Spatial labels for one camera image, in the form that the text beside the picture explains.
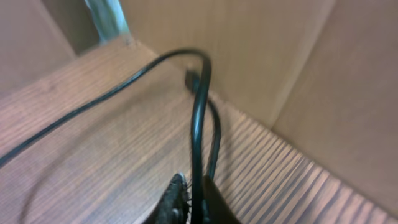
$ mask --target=cable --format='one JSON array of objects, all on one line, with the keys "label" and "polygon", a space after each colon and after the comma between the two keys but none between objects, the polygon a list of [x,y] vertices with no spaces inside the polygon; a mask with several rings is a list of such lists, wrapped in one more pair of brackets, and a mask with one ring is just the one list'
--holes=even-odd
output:
[{"label": "cable", "polygon": [[[185,74],[185,86],[192,92],[196,93],[198,91],[200,85],[200,77],[195,71],[188,70]],[[207,101],[211,115],[213,117],[213,142],[211,144],[211,151],[209,153],[209,160],[207,162],[207,171],[206,175],[208,175],[212,180],[214,179],[214,174],[216,172],[216,165],[218,159],[218,151],[220,150],[221,143],[221,122],[220,116],[218,116],[217,107],[212,102],[211,99]]]},{"label": "cable", "polygon": [[82,112],[102,103],[103,101],[116,95],[148,71],[152,70],[160,62],[170,57],[181,55],[181,54],[193,54],[202,58],[202,70],[199,86],[195,95],[195,102],[193,104],[192,120],[191,120],[191,149],[192,149],[192,223],[202,223],[202,201],[203,201],[203,188],[202,188],[202,161],[201,161],[201,147],[202,147],[202,136],[203,136],[203,121],[205,117],[206,103],[208,101],[208,90],[210,85],[211,77],[211,62],[206,53],[198,49],[178,49],[169,53],[163,54],[153,62],[146,65],[144,68],[136,72],[131,78],[128,78],[122,84],[114,87],[107,93],[97,97],[93,101],[69,112],[65,116],[61,117],[54,123],[48,125],[37,134],[33,135],[29,139],[20,143],[14,149],[6,153],[0,158],[0,168],[4,167],[9,161],[18,156],[20,153],[25,151],[29,146],[33,145],[39,139],[42,139],[48,133],[51,133],[54,129],[81,114]]}]

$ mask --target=black cable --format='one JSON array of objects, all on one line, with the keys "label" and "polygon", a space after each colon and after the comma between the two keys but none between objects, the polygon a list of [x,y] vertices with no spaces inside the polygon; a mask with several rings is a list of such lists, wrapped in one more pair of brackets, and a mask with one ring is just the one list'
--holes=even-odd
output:
[{"label": "black cable", "polygon": [[[196,93],[199,89],[200,77],[195,71],[188,70],[185,74],[185,86],[192,92]],[[211,151],[209,153],[209,160],[207,162],[206,175],[208,175],[212,180],[214,179],[214,174],[216,172],[216,165],[218,159],[218,151],[220,150],[221,143],[221,122],[220,116],[218,116],[217,107],[212,102],[211,99],[207,101],[211,115],[213,117],[214,133],[213,142],[211,145]]]},{"label": "black cable", "polygon": [[121,90],[125,89],[141,76],[143,76],[148,71],[152,70],[160,62],[163,62],[169,57],[180,54],[193,54],[202,58],[202,70],[200,84],[196,91],[195,102],[193,104],[192,112],[192,122],[191,122],[191,149],[192,149],[192,223],[202,223],[202,201],[203,201],[203,189],[202,189],[202,162],[201,162],[201,144],[203,136],[203,121],[205,117],[206,102],[208,98],[208,90],[210,85],[211,77],[211,62],[206,53],[198,49],[179,49],[174,50],[169,53],[163,54],[157,59],[155,59],[150,64],[146,65],[144,68],[136,72],[131,78],[127,79],[122,84],[97,97],[93,101],[69,112],[62,118],[58,119],[56,122],[48,125],[43,130],[39,131],[37,134],[33,135],[26,141],[19,144],[17,147],[9,151],[7,154],[0,158],[0,168],[4,167],[9,161],[18,156],[21,152],[25,151],[29,146],[33,145],[39,139],[51,133],[54,129],[81,114],[82,112],[102,103],[103,101],[111,98],[115,94],[119,93]]}]

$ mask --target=black cord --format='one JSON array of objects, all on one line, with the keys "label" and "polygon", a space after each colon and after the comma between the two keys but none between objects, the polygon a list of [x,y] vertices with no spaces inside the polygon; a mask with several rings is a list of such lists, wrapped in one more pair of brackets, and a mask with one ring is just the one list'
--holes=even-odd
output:
[{"label": "black cord", "polygon": [[[136,72],[131,78],[127,79],[122,84],[97,97],[93,101],[69,112],[62,118],[58,119],[56,122],[48,125],[43,130],[39,131],[37,134],[33,135],[26,141],[20,143],[17,147],[9,151],[7,154],[0,158],[0,168],[4,167],[9,161],[18,156],[20,153],[25,151],[29,146],[33,145],[39,139],[51,133],[54,129],[81,114],[82,112],[102,103],[103,101],[111,98],[112,96],[119,93],[121,90],[125,89],[141,76],[143,76],[148,71],[152,70],[160,62],[163,62],[169,57],[181,54],[193,54],[202,58],[203,65],[201,70],[200,83],[196,91],[195,102],[193,104],[192,112],[192,122],[191,122],[191,149],[192,149],[192,221],[193,223],[202,223],[202,201],[203,201],[203,188],[202,188],[202,162],[201,162],[201,147],[202,147],[202,135],[203,135],[203,121],[205,117],[205,109],[208,98],[208,90],[210,85],[211,77],[211,62],[206,53],[198,49],[179,49],[174,50],[169,53],[163,54],[157,59],[155,59],[150,64],[146,65],[144,68]],[[213,113],[215,108],[210,103],[210,108]]]},{"label": "black cord", "polygon": [[[200,77],[195,71],[187,71],[187,73],[185,74],[185,86],[194,94],[198,91],[200,86]],[[215,104],[212,102],[211,99],[208,99],[207,103],[210,107],[211,115],[213,117],[214,133],[211,151],[209,153],[209,160],[207,162],[206,175],[208,175],[213,180],[214,174],[216,172],[218,151],[220,150],[221,143],[221,122]]]}]

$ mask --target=black plastic part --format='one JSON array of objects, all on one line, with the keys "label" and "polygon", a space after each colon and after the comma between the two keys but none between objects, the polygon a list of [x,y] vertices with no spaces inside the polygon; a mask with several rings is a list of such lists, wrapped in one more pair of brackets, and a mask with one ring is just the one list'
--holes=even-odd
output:
[{"label": "black plastic part", "polygon": [[[193,70],[187,70],[187,72],[185,74],[185,86],[193,94],[195,94],[197,92],[197,90],[199,89],[199,85],[200,85],[200,77],[197,74],[197,72],[195,72]],[[216,166],[217,166],[218,151],[220,150],[220,142],[221,142],[221,122],[220,122],[220,116],[218,115],[217,107],[215,106],[215,104],[209,98],[208,98],[207,103],[210,107],[211,115],[213,117],[214,133],[213,133],[213,142],[212,142],[212,146],[211,146],[211,151],[209,154],[209,160],[207,163],[206,174],[211,179],[214,179],[214,175],[216,172]]]},{"label": "black plastic part", "polygon": [[144,68],[136,72],[131,78],[127,79],[122,84],[116,86],[107,93],[99,96],[91,102],[69,112],[65,116],[58,119],[56,122],[48,125],[37,134],[33,135],[26,141],[20,143],[14,149],[9,151],[7,154],[0,158],[0,168],[4,167],[11,159],[18,156],[21,152],[25,151],[29,146],[33,145],[39,139],[51,133],[57,127],[63,125],[67,121],[81,114],[82,112],[102,103],[103,101],[116,95],[129,85],[134,83],[145,73],[152,70],[156,65],[164,60],[182,54],[197,55],[203,60],[200,84],[196,91],[195,102],[193,104],[192,120],[191,120],[191,149],[192,149],[192,223],[202,224],[202,202],[203,202],[203,188],[202,188],[202,161],[201,161],[201,147],[202,147],[202,136],[203,136],[203,121],[205,118],[205,109],[207,103],[208,90],[210,85],[211,77],[211,62],[209,56],[206,53],[198,49],[178,49],[169,53],[163,54]]},{"label": "black plastic part", "polygon": [[187,183],[182,174],[175,174],[155,209],[142,224],[186,224],[189,204]]},{"label": "black plastic part", "polygon": [[203,191],[205,194],[205,200],[208,204],[210,223],[240,223],[229,209],[228,204],[224,201],[223,196],[221,196],[220,191],[214,184],[213,180],[207,175],[203,177]]}]

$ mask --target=cardboard wall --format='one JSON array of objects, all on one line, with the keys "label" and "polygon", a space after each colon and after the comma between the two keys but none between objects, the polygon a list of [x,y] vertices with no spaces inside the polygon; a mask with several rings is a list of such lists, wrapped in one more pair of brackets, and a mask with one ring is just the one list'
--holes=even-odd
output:
[{"label": "cardboard wall", "polygon": [[0,97],[75,56],[38,0],[1,1],[0,31]]},{"label": "cardboard wall", "polygon": [[122,0],[162,53],[206,50],[212,89],[398,215],[398,3]]}]

